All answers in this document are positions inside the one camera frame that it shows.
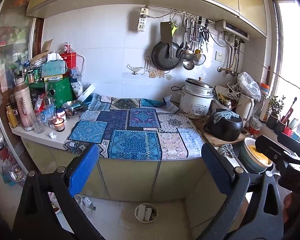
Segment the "person's right hand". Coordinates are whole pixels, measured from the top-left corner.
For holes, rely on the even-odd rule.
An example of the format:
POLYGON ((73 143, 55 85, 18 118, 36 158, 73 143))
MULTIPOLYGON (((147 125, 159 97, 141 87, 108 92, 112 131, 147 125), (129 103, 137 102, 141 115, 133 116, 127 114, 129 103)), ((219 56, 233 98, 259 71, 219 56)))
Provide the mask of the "person's right hand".
POLYGON ((290 216, 292 214, 292 211, 291 211, 292 202, 293 202, 293 194, 289 193, 285 196, 285 198, 283 200, 282 213, 283 213, 283 222, 284 223, 288 222, 288 220, 290 219, 290 216))

